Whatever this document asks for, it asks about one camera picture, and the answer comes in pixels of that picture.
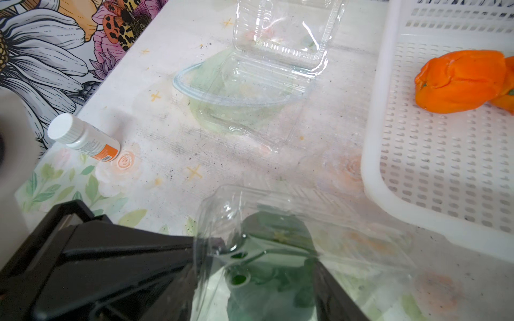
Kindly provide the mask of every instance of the white flower print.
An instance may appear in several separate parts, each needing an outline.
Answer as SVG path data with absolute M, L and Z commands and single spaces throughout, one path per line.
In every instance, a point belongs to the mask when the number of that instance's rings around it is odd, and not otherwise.
M 51 2 L 44 3 L 53 8 Z M 84 76 L 88 68 L 67 50 L 83 43 L 84 30 L 75 20 L 50 9 L 0 18 L 0 87 L 25 101 L 42 148 L 50 142 L 46 129 L 51 120 L 77 109 L 71 93 L 83 85 L 70 76 Z
M 0 10 L 7 9 L 11 6 L 17 5 L 23 0 L 0 0 Z
M 101 195 L 113 197 L 126 194 L 142 173 L 141 149 L 138 144 L 124 148 L 110 162 L 99 162 L 95 168 L 98 191 Z

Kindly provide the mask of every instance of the floral wallpaper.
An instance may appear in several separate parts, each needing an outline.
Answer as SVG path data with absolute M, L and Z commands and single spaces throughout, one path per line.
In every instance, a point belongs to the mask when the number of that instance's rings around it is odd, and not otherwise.
M 25 102 L 41 154 L 168 0 L 0 0 L 0 87 Z

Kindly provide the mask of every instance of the small white bottle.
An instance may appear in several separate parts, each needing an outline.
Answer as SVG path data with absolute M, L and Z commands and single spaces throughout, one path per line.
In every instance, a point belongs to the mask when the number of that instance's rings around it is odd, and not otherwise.
M 101 162 L 120 153 L 120 143 L 71 114 L 60 114 L 48 126 L 48 137 Z

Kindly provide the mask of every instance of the orange label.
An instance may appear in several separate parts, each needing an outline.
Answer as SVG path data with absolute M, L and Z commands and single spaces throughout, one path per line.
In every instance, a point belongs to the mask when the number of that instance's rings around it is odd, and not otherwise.
M 103 148 L 103 150 L 101 152 L 99 152 L 98 154 L 96 154 L 92 157 L 94 159 L 98 159 L 101 162 L 108 162 L 111 159 L 113 159 L 117 153 L 118 153 L 117 149 L 115 149 L 114 147 L 111 147 L 109 145 L 105 145 L 105 147 Z

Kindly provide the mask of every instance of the white cylinder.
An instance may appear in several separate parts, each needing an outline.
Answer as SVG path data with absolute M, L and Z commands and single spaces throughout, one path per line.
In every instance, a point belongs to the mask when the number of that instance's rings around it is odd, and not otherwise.
M 101 162 L 112 161 L 120 152 L 116 139 L 71 114 L 55 117 L 48 126 L 48 137 Z
M 30 177 L 39 148 L 23 101 L 0 88 L 0 269 L 29 235 L 14 193 Z

